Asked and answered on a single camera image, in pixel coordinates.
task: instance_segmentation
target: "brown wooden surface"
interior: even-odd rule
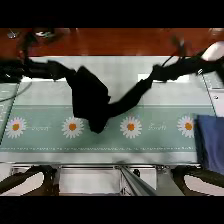
[[[26,29],[11,29],[21,34],[19,38],[9,39],[9,29],[0,28],[0,57],[17,56],[16,46]],[[223,32],[214,35],[210,28],[70,28],[70,34],[56,28],[56,32],[64,35],[48,45],[39,38],[40,44],[32,48],[30,56],[171,55],[176,50],[170,41],[173,34],[186,41],[190,56],[224,40]]]

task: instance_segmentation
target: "flower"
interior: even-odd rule
[[[177,127],[185,137],[194,138],[193,120],[190,117],[185,116],[179,119]]]
[[[23,118],[15,117],[13,120],[9,121],[6,126],[6,135],[8,138],[17,138],[23,134],[26,130],[26,121]]]
[[[82,120],[74,117],[69,117],[68,119],[66,119],[62,127],[64,135],[66,135],[66,138],[70,137],[70,139],[79,136],[80,134],[82,134],[82,130],[84,130]]]
[[[123,135],[126,135],[126,138],[135,138],[141,134],[142,125],[138,119],[134,117],[126,117],[121,122],[121,131],[123,131]]]

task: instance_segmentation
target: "daisy print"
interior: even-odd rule
[[[62,131],[66,138],[75,138],[82,134],[84,125],[81,119],[69,117],[62,125]]]
[[[126,117],[120,125],[120,131],[123,132],[123,135],[126,138],[135,138],[141,134],[142,125],[138,119],[134,117]]]
[[[8,138],[17,138],[26,130],[26,121],[23,118],[15,117],[8,122],[6,126],[6,135]]]
[[[185,137],[194,138],[193,119],[189,116],[179,119],[177,128]]]

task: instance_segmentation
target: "metal bar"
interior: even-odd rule
[[[155,190],[151,186],[126,167],[121,166],[120,170],[134,196],[157,196]]]

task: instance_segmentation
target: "red-brown floor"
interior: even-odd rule
[[[0,57],[14,58],[18,55],[17,45],[25,33],[9,39],[8,28],[0,28]],[[56,28],[63,33],[65,29]],[[33,47],[30,56],[71,56],[71,55],[171,55],[176,50],[171,44],[171,36],[183,38],[188,46],[188,55],[224,40],[224,33],[214,35],[210,28],[70,28],[70,33],[51,44]]]

